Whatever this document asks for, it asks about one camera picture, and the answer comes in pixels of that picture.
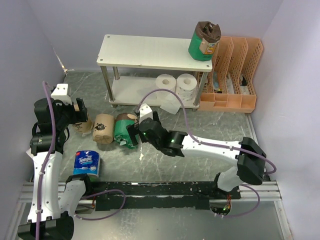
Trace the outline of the plain white toilet roll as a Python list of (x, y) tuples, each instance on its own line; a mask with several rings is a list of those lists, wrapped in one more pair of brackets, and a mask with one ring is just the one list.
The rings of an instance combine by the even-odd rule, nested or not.
[[(176, 79), (169, 74), (161, 74), (155, 80), (157, 89), (167, 89), (175, 93)], [(175, 95), (168, 91), (160, 90), (155, 93), (156, 99), (160, 102), (160, 108), (170, 114), (175, 115), (180, 109), (180, 102)]]

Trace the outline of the white roll pink dots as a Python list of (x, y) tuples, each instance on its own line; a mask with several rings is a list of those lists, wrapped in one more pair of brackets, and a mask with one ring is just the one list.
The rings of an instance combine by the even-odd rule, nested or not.
[(196, 92), (196, 88), (197, 80), (191, 74), (183, 73), (176, 79), (175, 93), (184, 102), (193, 99)]

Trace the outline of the green brown roll orange label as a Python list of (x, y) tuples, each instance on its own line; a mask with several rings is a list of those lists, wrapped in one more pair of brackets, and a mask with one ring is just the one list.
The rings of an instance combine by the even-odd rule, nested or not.
[(196, 61), (211, 60), (221, 36), (221, 29), (218, 24), (213, 24), (210, 21), (199, 21), (193, 32), (188, 53)]

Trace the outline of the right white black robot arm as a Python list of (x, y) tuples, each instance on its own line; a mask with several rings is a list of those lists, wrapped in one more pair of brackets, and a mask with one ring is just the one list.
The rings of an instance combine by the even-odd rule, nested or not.
[(183, 131), (166, 130), (158, 120), (150, 117), (126, 127), (132, 144), (151, 144), (169, 157), (205, 157), (225, 161), (231, 168), (218, 173), (208, 190), (197, 189), (196, 194), (211, 199), (226, 199), (241, 184), (259, 186), (263, 183), (266, 154), (256, 142), (244, 137), (242, 141), (218, 141), (191, 136)]

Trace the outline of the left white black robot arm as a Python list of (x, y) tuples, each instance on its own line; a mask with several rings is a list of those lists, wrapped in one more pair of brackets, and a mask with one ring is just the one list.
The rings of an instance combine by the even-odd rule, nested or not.
[(88, 110), (81, 98), (73, 103), (42, 98), (34, 103), (37, 122), (32, 128), (30, 150), (33, 155), (33, 194), (27, 223), (18, 226), (23, 240), (70, 240), (74, 235), (74, 213), (80, 199), (94, 192), (85, 173), (71, 175), (59, 193), (59, 171), (64, 144), (69, 138), (68, 126), (88, 120)]

